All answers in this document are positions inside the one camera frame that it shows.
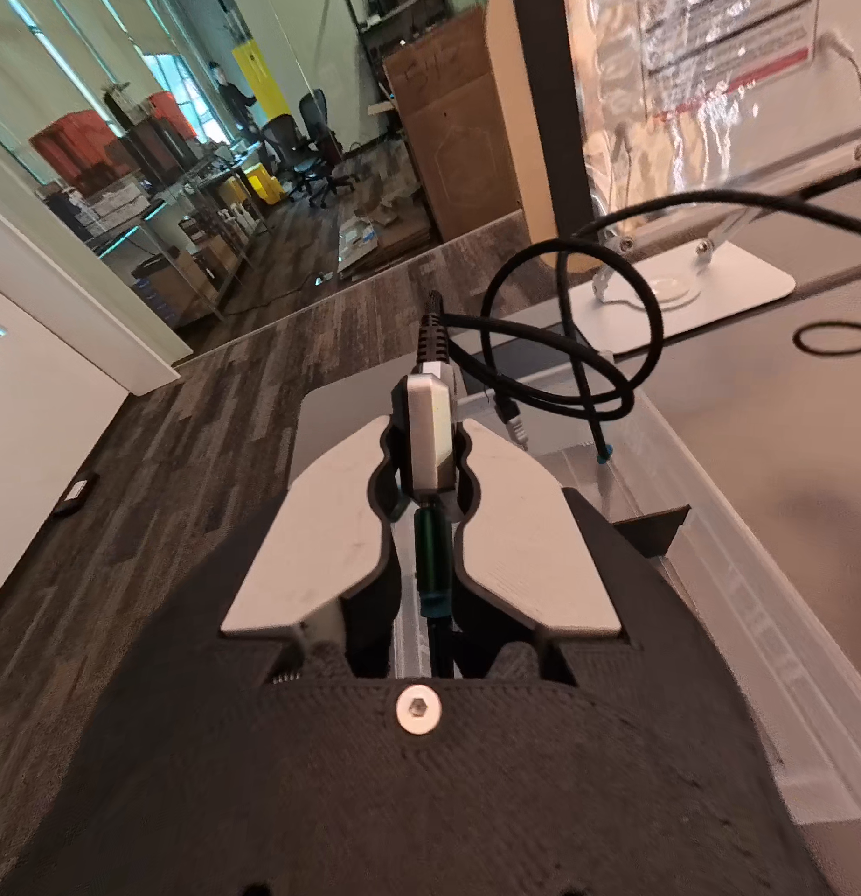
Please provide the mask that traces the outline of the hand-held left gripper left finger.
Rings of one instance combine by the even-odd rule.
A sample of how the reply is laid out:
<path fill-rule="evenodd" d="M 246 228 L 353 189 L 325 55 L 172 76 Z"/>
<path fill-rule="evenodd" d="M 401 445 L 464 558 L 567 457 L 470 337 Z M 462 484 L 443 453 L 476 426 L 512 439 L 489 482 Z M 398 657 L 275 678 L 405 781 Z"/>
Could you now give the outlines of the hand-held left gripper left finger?
<path fill-rule="evenodd" d="M 221 624 L 227 637 L 385 637 L 401 603 L 389 512 L 390 418 L 293 481 Z"/>

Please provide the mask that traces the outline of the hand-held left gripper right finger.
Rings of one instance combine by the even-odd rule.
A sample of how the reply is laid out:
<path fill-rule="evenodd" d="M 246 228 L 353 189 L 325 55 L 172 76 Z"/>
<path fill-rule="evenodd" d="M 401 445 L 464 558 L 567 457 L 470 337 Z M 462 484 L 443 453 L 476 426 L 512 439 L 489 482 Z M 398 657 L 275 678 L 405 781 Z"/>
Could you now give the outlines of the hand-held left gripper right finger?
<path fill-rule="evenodd" d="M 621 622 L 559 481 L 475 420 L 460 425 L 460 582 L 533 632 L 616 637 Z"/>

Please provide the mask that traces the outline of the silver multiport adapter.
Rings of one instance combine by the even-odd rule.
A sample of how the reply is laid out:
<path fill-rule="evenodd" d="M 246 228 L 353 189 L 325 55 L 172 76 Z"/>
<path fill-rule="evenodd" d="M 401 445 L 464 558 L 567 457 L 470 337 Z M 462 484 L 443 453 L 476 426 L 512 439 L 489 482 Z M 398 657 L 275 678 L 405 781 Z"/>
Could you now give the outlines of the silver multiport adapter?
<path fill-rule="evenodd" d="M 400 434 L 401 484 L 417 505 L 441 503 L 458 484 L 457 377 L 447 361 L 425 361 L 391 394 L 391 421 Z"/>

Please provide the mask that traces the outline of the black hdmi cable blue plug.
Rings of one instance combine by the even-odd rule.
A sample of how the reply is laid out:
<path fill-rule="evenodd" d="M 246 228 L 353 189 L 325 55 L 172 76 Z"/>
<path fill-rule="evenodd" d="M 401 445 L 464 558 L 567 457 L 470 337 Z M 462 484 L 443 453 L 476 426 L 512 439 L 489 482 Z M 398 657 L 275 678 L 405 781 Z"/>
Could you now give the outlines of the black hdmi cable blue plug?
<path fill-rule="evenodd" d="M 658 211 L 691 205 L 725 205 L 745 209 L 722 219 L 706 238 L 688 242 L 643 261 L 632 262 L 626 251 L 597 239 L 600 230 Z M 761 212 L 805 218 L 861 237 L 861 219 L 826 209 L 798 196 L 770 196 L 738 190 L 704 189 L 663 196 L 628 206 L 558 241 L 556 281 L 562 333 L 577 344 L 566 350 L 576 382 L 577 399 L 556 397 L 556 413 L 585 420 L 599 460 L 612 450 L 604 441 L 603 423 L 625 417 L 634 392 L 653 372 L 668 339 L 687 337 L 706 326 L 728 322 L 745 312 L 789 297 L 794 279 L 732 241 L 737 230 Z M 615 365 L 598 348 L 612 349 L 606 337 L 617 337 L 618 352 L 646 349 L 627 386 L 591 392 L 585 368 L 599 363 L 611 376 Z"/>

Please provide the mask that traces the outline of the clear plastic storage box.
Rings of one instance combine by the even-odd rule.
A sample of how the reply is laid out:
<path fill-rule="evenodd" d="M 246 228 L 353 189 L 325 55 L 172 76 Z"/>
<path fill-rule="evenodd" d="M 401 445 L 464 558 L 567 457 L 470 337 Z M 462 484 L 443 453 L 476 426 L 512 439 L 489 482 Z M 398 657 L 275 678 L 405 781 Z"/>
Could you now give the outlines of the clear plastic storage box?
<path fill-rule="evenodd" d="M 801 825 L 861 821 L 861 674 L 644 392 L 605 426 L 524 407 L 530 452 L 616 521 L 688 507 L 658 562 L 732 669 Z"/>

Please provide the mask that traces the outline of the black flat panel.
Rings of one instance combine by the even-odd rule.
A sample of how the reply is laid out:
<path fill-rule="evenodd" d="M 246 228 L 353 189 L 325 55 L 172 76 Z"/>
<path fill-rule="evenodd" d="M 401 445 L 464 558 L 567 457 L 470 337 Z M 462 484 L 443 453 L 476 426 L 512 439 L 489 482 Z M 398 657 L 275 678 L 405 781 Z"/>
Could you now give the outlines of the black flat panel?
<path fill-rule="evenodd" d="M 490 342 L 493 365 L 503 375 L 515 380 L 570 364 L 567 354 L 539 342 L 499 334 L 492 334 Z"/>

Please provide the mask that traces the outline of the small black floor object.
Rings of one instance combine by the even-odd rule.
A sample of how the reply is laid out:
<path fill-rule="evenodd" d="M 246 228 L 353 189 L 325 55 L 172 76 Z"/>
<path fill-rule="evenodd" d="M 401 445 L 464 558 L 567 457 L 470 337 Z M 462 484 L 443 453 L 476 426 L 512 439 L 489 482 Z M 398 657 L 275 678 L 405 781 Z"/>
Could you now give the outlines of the small black floor object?
<path fill-rule="evenodd" d="M 79 472 L 70 482 L 52 512 L 55 518 L 64 518 L 78 512 L 88 501 L 100 476 L 92 471 Z"/>

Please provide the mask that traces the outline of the flattened cardboard boxes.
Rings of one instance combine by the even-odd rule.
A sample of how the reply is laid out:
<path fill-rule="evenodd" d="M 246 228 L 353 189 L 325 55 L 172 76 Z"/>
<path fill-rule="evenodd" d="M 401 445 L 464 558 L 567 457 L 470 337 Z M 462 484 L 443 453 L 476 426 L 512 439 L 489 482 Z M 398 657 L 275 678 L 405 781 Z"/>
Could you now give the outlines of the flattened cardboard boxes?
<path fill-rule="evenodd" d="M 341 206 L 336 265 L 340 280 L 370 276 L 434 242 L 431 217 L 421 199 L 393 197 L 373 211 L 380 220 L 360 216 L 350 203 Z"/>

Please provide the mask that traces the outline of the yellow mop bucket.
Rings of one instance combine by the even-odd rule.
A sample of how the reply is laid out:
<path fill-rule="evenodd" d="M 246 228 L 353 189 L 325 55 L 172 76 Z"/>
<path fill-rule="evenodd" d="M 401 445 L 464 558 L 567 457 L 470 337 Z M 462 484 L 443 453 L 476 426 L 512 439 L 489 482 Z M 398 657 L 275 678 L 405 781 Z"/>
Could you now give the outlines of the yellow mop bucket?
<path fill-rule="evenodd" d="M 265 204 L 274 206 L 287 198 L 284 188 L 262 163 L 243 168 L 250 187 Z"/>

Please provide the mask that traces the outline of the metal workbench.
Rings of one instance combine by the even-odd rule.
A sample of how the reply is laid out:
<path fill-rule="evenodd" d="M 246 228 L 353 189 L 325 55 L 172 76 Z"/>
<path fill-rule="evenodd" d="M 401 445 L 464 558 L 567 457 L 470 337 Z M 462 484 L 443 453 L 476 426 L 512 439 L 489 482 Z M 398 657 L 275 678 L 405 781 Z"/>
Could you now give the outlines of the metal workbench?
<path fill-rule="evenodd" d="M 39 194 L 172 330 L 228 316 L 226 297 L 251 264 L 257 233 L 268 232 L 243 168 L 219 149 L 171 185 L 152 185 L 135 171 L 89 198 L 56 182 Z"/>

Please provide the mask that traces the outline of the black office chair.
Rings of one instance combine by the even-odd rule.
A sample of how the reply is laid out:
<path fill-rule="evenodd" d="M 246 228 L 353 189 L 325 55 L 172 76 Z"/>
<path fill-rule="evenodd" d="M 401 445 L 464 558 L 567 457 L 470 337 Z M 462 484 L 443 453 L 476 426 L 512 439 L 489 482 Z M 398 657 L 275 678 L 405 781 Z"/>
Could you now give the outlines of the black office chair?
<path fill-rule="evenodd" d="M 335 136 L 327 121 L 327 105 L 324 91 L 320 88 L 311 90 L 299 101 L 299 110 L 306 126 L 309 144 L 313 153 L 309 158 L 307 182 L 316 190 L 310 193 L 311 207 L 326 208 L 326 197 L 337 195 L 337 189 L 355 189 L 359 182 L 357 174 L 336 175 L 335 171 L 344 161 L 342 145 Z"/>
<path fill-rule="evenodd" d="M 309 149 L 309 142 L 302 139 L 290 113 L 279 115 L 261 129 L 263 140 L 275 151 L 285 172 L 292 175 L 294 190 L 305 193 L 311 207 L 316 199 L 312 185 L 316 180 L 318 156 Z"/>

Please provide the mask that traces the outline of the tall brown cardboard box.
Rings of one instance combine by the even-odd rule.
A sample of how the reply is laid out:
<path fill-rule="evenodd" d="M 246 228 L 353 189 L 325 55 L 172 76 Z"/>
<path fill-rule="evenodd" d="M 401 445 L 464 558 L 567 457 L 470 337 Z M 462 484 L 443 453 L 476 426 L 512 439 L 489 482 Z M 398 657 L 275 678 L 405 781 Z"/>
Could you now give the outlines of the tall brown cardboard box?
<path fill-rule="evenodd" d="M 383 64 L 441 239 L 518 210 L 483 6 L 440 24 Z"/>

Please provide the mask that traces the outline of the wooden framed black divider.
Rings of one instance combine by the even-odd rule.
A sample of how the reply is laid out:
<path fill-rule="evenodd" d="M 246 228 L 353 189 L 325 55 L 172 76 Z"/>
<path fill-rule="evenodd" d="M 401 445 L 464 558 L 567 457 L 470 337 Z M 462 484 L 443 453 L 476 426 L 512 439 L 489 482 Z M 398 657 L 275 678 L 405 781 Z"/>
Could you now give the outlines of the wooden framed black divider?
<path fill-rule="evenodd" d="M 593 223 L 583 104 L 563 1 L 490 1 L 485 42 L 532 243 Z"/>

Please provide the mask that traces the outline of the red printer cover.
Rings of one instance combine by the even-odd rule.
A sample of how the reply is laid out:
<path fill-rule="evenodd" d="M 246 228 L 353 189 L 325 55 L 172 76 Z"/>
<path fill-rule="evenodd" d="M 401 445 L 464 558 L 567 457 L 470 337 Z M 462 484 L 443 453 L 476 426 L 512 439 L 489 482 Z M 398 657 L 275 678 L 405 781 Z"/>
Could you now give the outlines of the red printer cover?
<path fill-rule="evenodd" d="M 158 91 L 149 95 L 147 99 L 153 108 L 152 118 L 173 129 L 181 140 L 200 140 L 198 133 L 182 113 L 171 92 Z"/>
<path fill-rule="evenodd" d="M 62 116 L 31 136 L 29 143 L 86 199 L 138 169 L 108 123 L 91 109 Z"/>

